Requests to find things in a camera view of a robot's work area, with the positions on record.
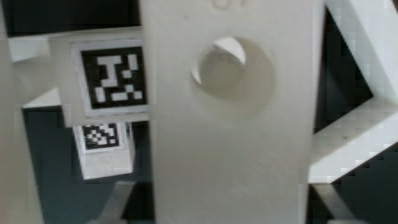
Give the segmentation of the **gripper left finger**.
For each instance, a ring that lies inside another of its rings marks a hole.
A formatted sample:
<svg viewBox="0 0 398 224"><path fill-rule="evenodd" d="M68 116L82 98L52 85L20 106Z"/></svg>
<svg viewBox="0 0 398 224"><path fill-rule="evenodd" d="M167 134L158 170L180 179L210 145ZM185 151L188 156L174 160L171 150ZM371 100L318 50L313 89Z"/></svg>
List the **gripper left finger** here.
<svg viewBox="0 0 398 224"><path fill-rule="evenodd" d="M87 224L128 224L128 221L123 219L123 213L133 187L135 183L130 181L119 181L116 183L100 216Z"/></svg>

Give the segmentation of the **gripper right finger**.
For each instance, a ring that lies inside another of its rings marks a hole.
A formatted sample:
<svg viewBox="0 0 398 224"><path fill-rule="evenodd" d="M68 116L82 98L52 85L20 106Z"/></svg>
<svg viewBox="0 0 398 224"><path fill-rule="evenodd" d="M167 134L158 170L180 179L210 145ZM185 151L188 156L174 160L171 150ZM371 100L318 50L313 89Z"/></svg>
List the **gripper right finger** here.
<svg viewBox="0 0 398 224"><path fill-rule="evenodd" d="M355 217L334 186L327 183L316 183L313 184L313 188L332 215L327 224L368 224L368 222Z"/></svg>

